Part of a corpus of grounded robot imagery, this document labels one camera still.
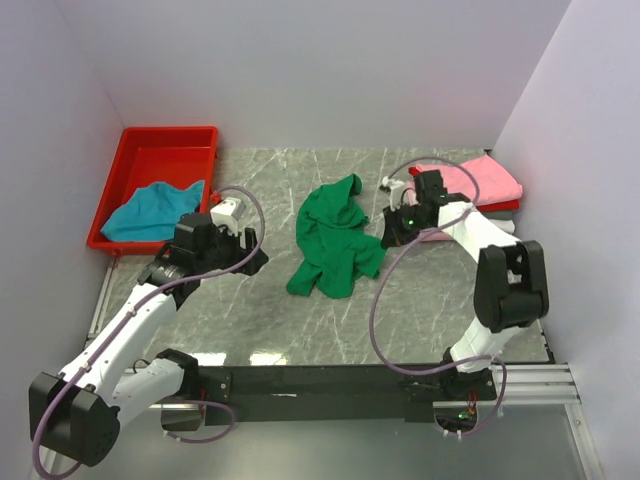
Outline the green t shirt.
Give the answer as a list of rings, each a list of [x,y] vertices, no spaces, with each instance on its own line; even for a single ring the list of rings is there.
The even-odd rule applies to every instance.
[[[295,236],[303,260],[286,285],[291,295],[318,289],[332,299],[348,298],[362,277],[375,279],[386,256],[381,240],[365,232],[369,217],[356,201],[362,181],[355,174],[323,184],[299,209]]]

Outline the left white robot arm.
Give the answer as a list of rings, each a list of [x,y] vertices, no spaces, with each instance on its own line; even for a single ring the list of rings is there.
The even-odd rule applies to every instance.
[[[119,433],[158,401],[184,402],[225,411],[200,394],[195,358],[177,351],[163,353],[147,368],[123,376],[159,326],[171,319],[205,279],[227,273],[251,276],[268,261],[261,246],[263,229],[233,234],[210,215],[185,215],[145,269],[125,305],[108,327],[57,374],[40,373],[29,387],[31,459],[37,473],[51,478],[41,463],[46,447],[95,466],[113,448]]]

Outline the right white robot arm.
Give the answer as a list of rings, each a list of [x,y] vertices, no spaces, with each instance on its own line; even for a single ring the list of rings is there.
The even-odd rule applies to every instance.
[[[512,337],[547,315],[543,248],[495,226],[478,211],[474,196],[449,192],[437,170],[418,173],[411,184],[386,177],[380,188],[390,195],[383,210],[383,247],[398,247],[407,254],[420,241],[445,233],[476,262],[474,318],[442,364],[414,371],[386,364],[403,375],[439,374],[442,393],[460,399]]]

